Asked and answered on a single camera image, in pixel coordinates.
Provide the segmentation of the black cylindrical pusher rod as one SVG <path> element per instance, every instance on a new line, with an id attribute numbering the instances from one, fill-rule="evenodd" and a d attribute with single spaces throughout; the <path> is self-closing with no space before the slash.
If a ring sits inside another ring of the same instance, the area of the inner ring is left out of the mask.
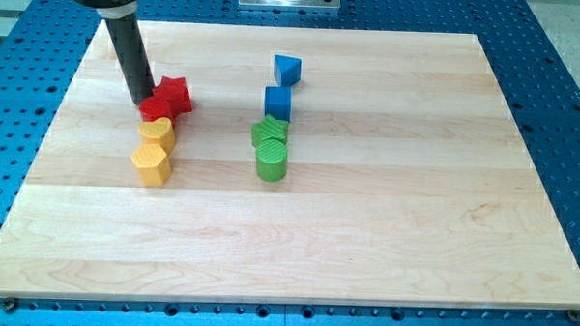
<path id="1" fill-rule="evenodd" d="M 148 55 L 135 14 L 105 21 L 131 101 L 140 105 L 155 87 Z"/>

